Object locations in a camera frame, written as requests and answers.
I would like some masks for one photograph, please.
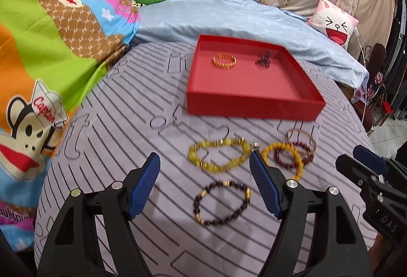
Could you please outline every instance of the striped fabric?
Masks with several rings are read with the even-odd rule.
[[[141,167],[150,152],[161,158],[161,173],[142,215],[131,227],[154,276],[257,276],[275,239],[279,222],[269,214],[248,161],[225,175],[202,172],[187,159],[188,147],[204,139],[244,136],[263,148],[301,128],[318,143],[314,162],[301,183],[325,191],[335,185],[352,208],[368,247],[375,231],[361,214],[359,191],[335,170],[335,159],[362,144],[372,146],[353,108],[334,81],[318,67],[301,63],[327,102],[315,122],[200,117],[186,113],[185,91],[195,47],[186,43],[146,43],[127,53],[89,93],[52,160],[38,207],[37,262],[64,199],[74,188],[103,190]],[[202,152],[216,163],[239,155],[236,148]],[[286,177],[290,171],[283,171]],[[203,227],[193,216],[193,199],[215,180],[234,180],[253,190],[251,204],[235,222]],[[202,200],[204,219],[236,209],[242,194],[215,189]],[[115,272],[103,218],[96,219],[106,269]],[[302,270],[313,232],[309,216],[296,269]]]

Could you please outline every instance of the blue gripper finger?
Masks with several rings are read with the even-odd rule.
[[[267,164],[255,152],[250,154],[249,164],[267,210],[278,217],[281,212],[280,193],[266,170]]]
[[[130,194],[130,204],[127,214],[131,219],[141,214],[150,196],[151,190],[159,174],[160,160],[158,154],[154,153],[147,164],[143,165],[143,173]]]
[[[377,175],[386,176],[388,169],[386,161],[362,145],[353,149],[353,157]]]

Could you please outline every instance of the cartoon blanket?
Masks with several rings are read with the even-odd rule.
[[[33,245],[52,152],[138,28],[132,0],[0,0],[0,228]]]

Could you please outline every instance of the cord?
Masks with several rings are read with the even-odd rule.
[[[351,7],[352,17],[355,18],[355,15],[353,14],[353,7],[352,7],[352,2],[351,2],[351,0],[349,0],[349,5],[350,5],[350,7]],[[365,54],[363,53],[363,48],[362,48],[362,45],[360,44],[359,31],[358,31],[358,29],[357,29],[356,26],[355,26],[354,32],[355,32],[355,35],[356,35],[357,42],[358,42],[358,44],[359,44],[360,50],[361,50],[361,52],[362,52],[363,63],[364,63],[364,66],[365,66],[365,68],[366,68]],[[367,106],[367,104],[368,104],[368,88],[366,88],[366,90],[365,90],[365,108],[364,108],[364,110],[363,110],[362,124],[363,124],[363,121],[365,120],[365,113],[366,113],[366,106]]]

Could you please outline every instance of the red box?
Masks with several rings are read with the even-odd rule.
[[[270,51],[270,67],[255,64]],[[212,64],[219,53],[232,54],[231,69]],[[311,79],[282,46],[201,35],[186,90],[189,114],[313,121],[325,101]]]

